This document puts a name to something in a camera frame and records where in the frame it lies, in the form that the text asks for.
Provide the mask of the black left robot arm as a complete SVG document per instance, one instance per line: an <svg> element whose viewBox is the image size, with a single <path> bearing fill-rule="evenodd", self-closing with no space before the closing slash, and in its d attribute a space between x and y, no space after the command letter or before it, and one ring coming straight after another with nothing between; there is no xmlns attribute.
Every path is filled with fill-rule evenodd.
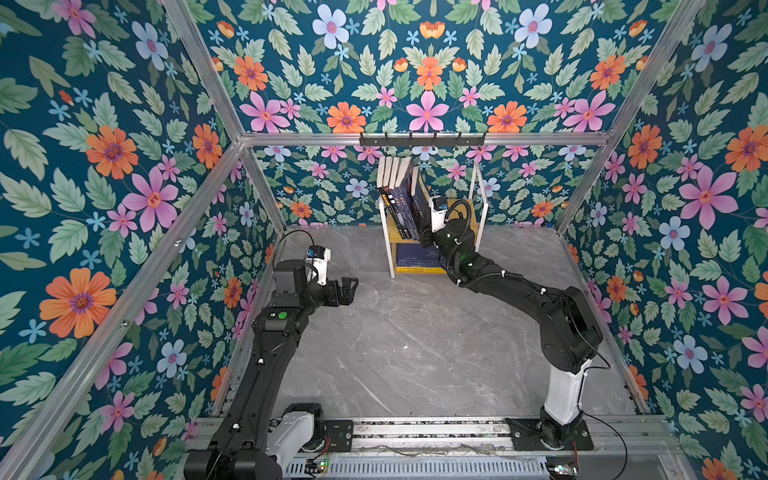
<svg viewBox="0 0 768 480"><path fill-rule="evenodd" d="M310 316L321 307L352 304L359 280L328 280L305 259L278 263L273 279L271 301L252 322L251 358L237 393L208 445L189 453L185 479L281 479L321 430L317 404L288 412L271 429L273 408Z"/></svg>

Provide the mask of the dark patterned book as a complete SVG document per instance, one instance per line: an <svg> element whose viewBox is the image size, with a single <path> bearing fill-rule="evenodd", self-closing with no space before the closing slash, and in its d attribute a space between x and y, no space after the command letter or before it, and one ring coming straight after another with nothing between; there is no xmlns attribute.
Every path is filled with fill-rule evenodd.
<svg viewBox="0 0 768 480"><path fill-rule="evenodd" d="M405 174L404 180L402 181L402 189L403 193L406 195L407 198L407 204L409 207L409 213L411 215L411 227L414 229L415 239L417 240L419 238L417 226L415 222L415 215L414 215L414 209L413 209L413 200L410 193L410 182L412 177L412 158L411 157L401 157L401 170L400 175L402 178L402 175L404 171L407 171Z"/></svg>

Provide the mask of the dark book orange calligraphy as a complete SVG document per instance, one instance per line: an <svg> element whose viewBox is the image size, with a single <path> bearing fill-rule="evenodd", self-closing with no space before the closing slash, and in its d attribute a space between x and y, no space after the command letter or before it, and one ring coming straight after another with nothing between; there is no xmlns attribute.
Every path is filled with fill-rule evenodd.
<svg viewBox="0 0 768 480"><path fill-rule="evenodd" d="M404 180L404 177L407 171L404 171L401 178L400 170L401 170L401 158L393 157L388 187L390 189L390 193L392 194L395 200L395 205L398 212L398 218L400 219L402 226L407 232L407 238L409 240L414 240L415 239L414 229L411 227L412 218L409 213L409 207L407 204L406 195L403 193L403 189L402 189L402 181Z"/></svg>

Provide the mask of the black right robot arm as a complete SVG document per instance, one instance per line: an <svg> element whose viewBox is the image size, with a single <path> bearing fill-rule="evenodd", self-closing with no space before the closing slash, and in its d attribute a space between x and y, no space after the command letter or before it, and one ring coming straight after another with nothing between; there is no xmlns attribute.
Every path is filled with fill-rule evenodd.
<svg viewBox="0 0 768 480"><path fill-rule="evenodd" d="M434 232L422 233L420 242L437 251L457 287L495 298L537 323L550 374L536 434L552 450L570 444L584 423L583 387L603 341L584 292L577 287L559 289L536 283L481 255L464 219L451 219Z"/></svg>

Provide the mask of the black wolf cover book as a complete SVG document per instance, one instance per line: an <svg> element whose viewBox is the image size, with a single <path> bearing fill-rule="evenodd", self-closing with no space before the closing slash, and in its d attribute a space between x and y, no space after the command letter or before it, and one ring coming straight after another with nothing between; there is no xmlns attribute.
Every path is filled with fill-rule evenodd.
<svg viewBox="0 0 768 480"><path fill-rule="evenodd" d="M396 224L401 238L404 240L407 240L408 230L404 224L404 221L401 219L400 212L398 210L397 200L395 195L392 193L392 187L390 186L390 180L393 174L393 165L394 165L394 158L391 156L387 156L384 159L383 188L387 197L389 210L391 211L391 214L393 217L393 222Z"/></svg>

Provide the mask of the small dark blue book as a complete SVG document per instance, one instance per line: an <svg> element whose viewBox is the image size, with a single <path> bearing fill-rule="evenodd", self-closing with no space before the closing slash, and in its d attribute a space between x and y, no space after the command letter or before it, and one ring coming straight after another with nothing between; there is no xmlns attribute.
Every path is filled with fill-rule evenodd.
<svg viewBox="0 0 768 480"><path fill-rule="evenodd" d="M430 219L430 195L421 178L418 167L414 167L411 177L410 193L413 200L415 222L419 235L419 227L424 220Z"/></svg>

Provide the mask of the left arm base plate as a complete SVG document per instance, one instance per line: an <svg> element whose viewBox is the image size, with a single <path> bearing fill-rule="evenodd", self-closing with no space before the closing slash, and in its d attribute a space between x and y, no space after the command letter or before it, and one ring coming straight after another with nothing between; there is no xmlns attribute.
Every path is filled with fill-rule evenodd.
<svg viewBox="0 0 768 480"><path fill-rule="evenodd" d="M352 420L325 420L315 424L310 452L348 453L352 451L355 423Z"/></svg>

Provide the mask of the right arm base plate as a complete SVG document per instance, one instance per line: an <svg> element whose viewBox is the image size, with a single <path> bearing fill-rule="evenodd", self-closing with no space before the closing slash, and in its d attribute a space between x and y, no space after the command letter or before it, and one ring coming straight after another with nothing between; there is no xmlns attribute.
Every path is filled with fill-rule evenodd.
<svg viewBox="0 0 768 480"><path fill-rule="evenodd" d="M593 451L595 448L586 422L578 417L566 426L539 418L505 418L516 451Z"/></svg>

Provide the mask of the yellow cartoon cover book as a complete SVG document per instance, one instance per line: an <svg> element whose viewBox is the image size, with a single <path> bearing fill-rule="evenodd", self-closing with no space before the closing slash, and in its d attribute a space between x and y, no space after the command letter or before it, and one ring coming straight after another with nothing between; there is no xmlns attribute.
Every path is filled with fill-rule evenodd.
<svg viewBox="0 0 768 480"><path fill-rule="evenodd" d="M394 259L394 270L396 273L402 273L402 274L445 274L446 271L442 266L440 268L419 268L419 267L410 267L410 268L398 268L395 266L395 259Z"/></svg>

